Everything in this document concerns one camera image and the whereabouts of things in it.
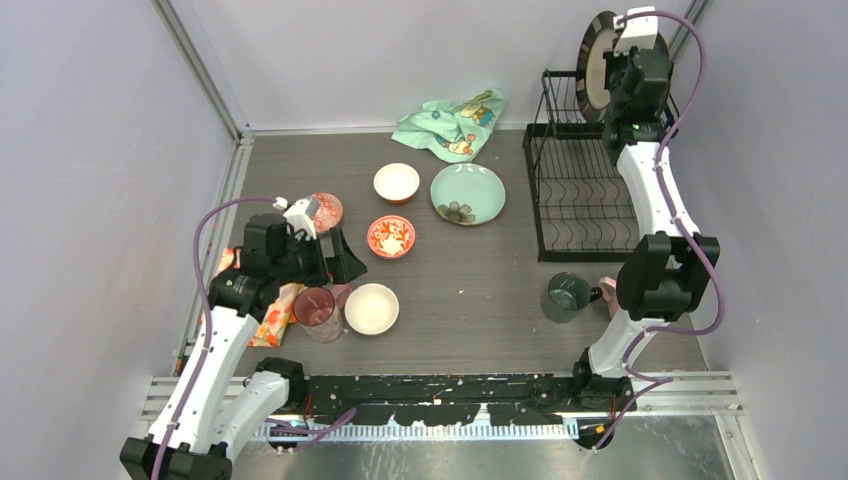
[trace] wood grain surface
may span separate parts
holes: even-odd
[[[570,372],[606,328],[606,305],[595,302],[572,322],[555,324],[541,311],[545,286],[562,271],[595,284],[601,276],[615,277],[620,265],[536,261],[522,134],[495,132],[475,159],[501,177],[507,192],[499,217],[475,227],[448,223],[433,209],[430,182],[447,164],[389,134],[257,137],[242,195],[290,200],[315,192],[337,195],[344,205],[344,234],[369,269],[353,286],[388,286],[398,296],[400,315],[381,336],[348,329],[329,344],[290,325],[281,347],[248,348],[236,374],[252,373],[266,356],[302,362],[308,375]],[[421,176],[418,193],[404,205],[383,201],[372,186],[374,173],[392,162],[412,165]],[[241,244],[251,215],[268,211],[261,204],[240,206],[231,244]],[[388,214],[408,218],[417,234],[415,246],[398,260],[377,257],[365,240],[368,226]],[[688,319],[681,324],[689,326]],[[704,363],[694,338],[659,335],[637,367],[702,370]]]

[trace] plate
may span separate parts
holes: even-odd
[[[600,122],[607,114],[610,94],[604,87],[607,69],[604,52],[612,50],[613,41],[618,38],[614,28],[616,16],[613,12],[605,11],[593,18],[583,34],[580,51],[577,52],[577,106],[589,123]],[[668,45],[659,33],[654,50],[668,54]]]
[[[374,175],[374,190],[391,203],[404,203],[418,191],[418,172],[405,163],[390,163]]]
[[[436,175],[430,184],[430,199],[445,220],[458,225],[480,225],[501,212],[506,189],[488,168],[458,163]]]
[[[344,208],[339,197],[332,193],[314,193],[312,196],[319,204],[315,218],[312,219],[315,224],[315,231],[324,233],[338,225],[342,220],[342,214],[344,214]]]
[[[400,304],[391,289],[379,283],[363,285],[347,298],[345,318],[363,335],[379,335],[395,324]]]
[[[400,258],[415,244],[415,228],[409,220],[388,215],[368,227],[368,246],[383,258]]]

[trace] dish rack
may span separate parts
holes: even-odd
[[[535,121],[524,132],[538,258],[621,262],[639,243],[639,225],[627,185],[601,141],[603,123],[586,123],[580,114],[576,77],[545,70]],[[670,100],[666,127],[676,112]]]

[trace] wall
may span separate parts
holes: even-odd
[[[0,64],[0,478],[116,478],[232,144],[148,1],[4,2]]]
[[[217,57],[223,80],[260,130],[391,127],[423,102],[460,102],[492,87],[508,101],[500,125],[523,128],[538,107],[542,71],[574,68],[598,12],[638,6],[627,0],[192,4],[213,47],[204,57]],[[688,4],[655,2],[680,13]]]
[[[727,319],[704,351],[733,373],[759,459],[773,478],[845,478],[848,10],[771,7],[706,12],[706,86],[672,162],[687,209],[721,242]],[[684,59],[678,100],[697,70],[694,44]],[[702,326],[714,304],[705,299]]]

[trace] orange cloth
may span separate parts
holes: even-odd
[[[227,248],[218,261],[218,273],[226,270],[234,259],[233,250]],[[235,268],[239,267],[238,259],[235,259]],[[286,333],[286,326],[297,320],[292,315],[294,299],[303,290],[300,283],[289,283],[280,287],[280,296],[268,307],[262,324],[256,329],[253,338],[247,344],[249,347],[278,347]]]

